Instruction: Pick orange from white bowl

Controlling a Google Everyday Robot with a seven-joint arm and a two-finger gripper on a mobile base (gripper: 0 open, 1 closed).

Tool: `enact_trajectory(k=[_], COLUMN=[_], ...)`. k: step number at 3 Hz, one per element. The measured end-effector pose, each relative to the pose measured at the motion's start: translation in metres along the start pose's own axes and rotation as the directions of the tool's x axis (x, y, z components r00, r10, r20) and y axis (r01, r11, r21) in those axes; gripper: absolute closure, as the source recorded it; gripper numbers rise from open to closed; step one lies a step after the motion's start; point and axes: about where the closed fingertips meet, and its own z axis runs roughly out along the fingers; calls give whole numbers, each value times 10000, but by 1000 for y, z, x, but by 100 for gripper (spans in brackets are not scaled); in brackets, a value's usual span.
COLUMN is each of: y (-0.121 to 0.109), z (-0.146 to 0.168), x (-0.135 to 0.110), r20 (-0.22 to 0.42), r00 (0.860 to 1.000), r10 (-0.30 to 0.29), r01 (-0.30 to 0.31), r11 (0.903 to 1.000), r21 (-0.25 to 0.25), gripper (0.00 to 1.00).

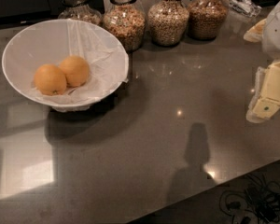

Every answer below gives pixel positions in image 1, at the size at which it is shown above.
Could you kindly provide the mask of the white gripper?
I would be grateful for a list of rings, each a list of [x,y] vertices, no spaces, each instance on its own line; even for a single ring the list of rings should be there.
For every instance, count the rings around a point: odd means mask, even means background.
[[[280,1],[266,20],[252,26],[244,40],[252,43],[262,41],[262,49],[275,60],[267,68],[259,67],[255,76],[254,96],[248,106],[246,119],[262,123],[271,119],[280,109]]]

